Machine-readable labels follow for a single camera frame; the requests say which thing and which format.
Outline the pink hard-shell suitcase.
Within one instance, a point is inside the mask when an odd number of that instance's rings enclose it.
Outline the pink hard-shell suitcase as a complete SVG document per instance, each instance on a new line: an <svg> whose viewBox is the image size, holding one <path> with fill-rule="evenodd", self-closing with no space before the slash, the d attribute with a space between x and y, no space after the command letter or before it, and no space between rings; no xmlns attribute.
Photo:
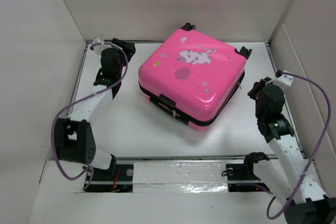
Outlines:
<svg viewBox="0 0 336 224"><path fill-rule="evenodd" d="M205 130L239 88L251 53L252 49L237 49L186 23L139 67L139 87L170 117Z"/></svg>

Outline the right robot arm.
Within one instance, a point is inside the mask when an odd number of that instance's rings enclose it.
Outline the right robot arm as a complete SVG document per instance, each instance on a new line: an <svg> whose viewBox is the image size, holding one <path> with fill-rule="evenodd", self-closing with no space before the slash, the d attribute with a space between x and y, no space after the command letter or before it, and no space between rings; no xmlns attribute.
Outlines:
<svg viewBox="0 0 336 224"><path fill-rule="evenodd" d="M332 223L335 218L335 198L328 197L308 169L312 160L305 160L299 149L295 131L282 113L284 89L291 86L292 74L276 79L265 77L255 82L248 96L255 101L255 116L259 132L276 154L284 171L281 175L263 152L245 156L243 174L259 178L270 190L273 200L282 209L270 220L284 215L287 223Z"/></svg>

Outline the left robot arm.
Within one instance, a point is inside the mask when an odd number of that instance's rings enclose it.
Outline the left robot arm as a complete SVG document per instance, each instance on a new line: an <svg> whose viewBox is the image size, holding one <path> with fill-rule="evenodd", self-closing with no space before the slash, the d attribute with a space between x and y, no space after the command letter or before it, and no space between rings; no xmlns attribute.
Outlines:
<svg viewBox="0 0 336 224"><path fill-rule="evenodd" d="M51 130L51 147L58 166L61 161L84 165L92 176L112 180L117 175L116 157L96 147L93 122L113 101L136 52L135 44L119 39L104 41L97 37L89 48L100 57L100 68L90 93L75 101L78 107L65 118L56 115Z"/></svg>

